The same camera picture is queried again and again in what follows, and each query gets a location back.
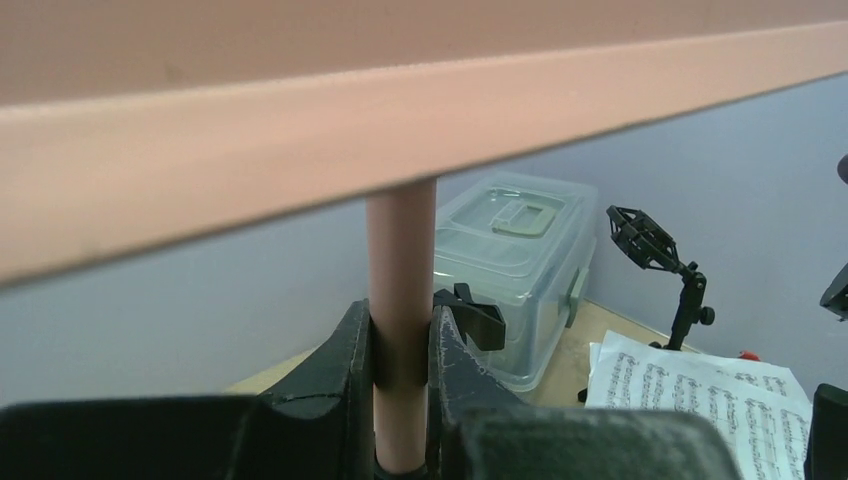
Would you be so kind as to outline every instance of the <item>lid handle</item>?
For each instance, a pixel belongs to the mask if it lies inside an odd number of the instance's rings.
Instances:
[[[513,222],[525,211],[535,213],[533,223],[527,226],[513,225]],[[539,238],[548,231],[556,214],[555,209],[541,203],[513,201],[492,219],[492,231],[524,238]]]

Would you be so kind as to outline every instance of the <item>red object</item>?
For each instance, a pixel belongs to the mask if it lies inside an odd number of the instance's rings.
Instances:
[[[739,352],[739,358],[744,358],[745,360],[753,360],[755,362],[760,361],[760,357],[757,356],[756,353],[749,352],[748,350],[742,350]]]

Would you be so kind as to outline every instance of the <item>transparent plastic container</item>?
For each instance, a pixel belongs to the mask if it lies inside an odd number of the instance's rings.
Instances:
[[[498,173],[440,208],[435,288],[468,283],[476,302],[497,304],[501,351],[469,350],[507,388],[528,394],[571,325],[595,250],[595,187]]]

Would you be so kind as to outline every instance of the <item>wooden table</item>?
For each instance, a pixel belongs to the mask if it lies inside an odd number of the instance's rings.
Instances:
[[[592,302],[580,305],[571,328],[566,329],[556,346],[542,382],[530,403],[546,407],[576,407],[577,392],[589,379],[589,342],[600,342],[607,330],[618,332],[643,343],[665,342],[667,337],[628,320]],[[230,393],[259,393],[286,376],[315,349],[306,351],[256,375],[230,386]]]

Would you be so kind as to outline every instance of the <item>container lid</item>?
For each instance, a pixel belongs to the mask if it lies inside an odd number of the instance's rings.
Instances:
[[[436,275],[529,294],[552,257],[567,252],[593,194],[586,185],[525,175],[486,178],[439,209]]]

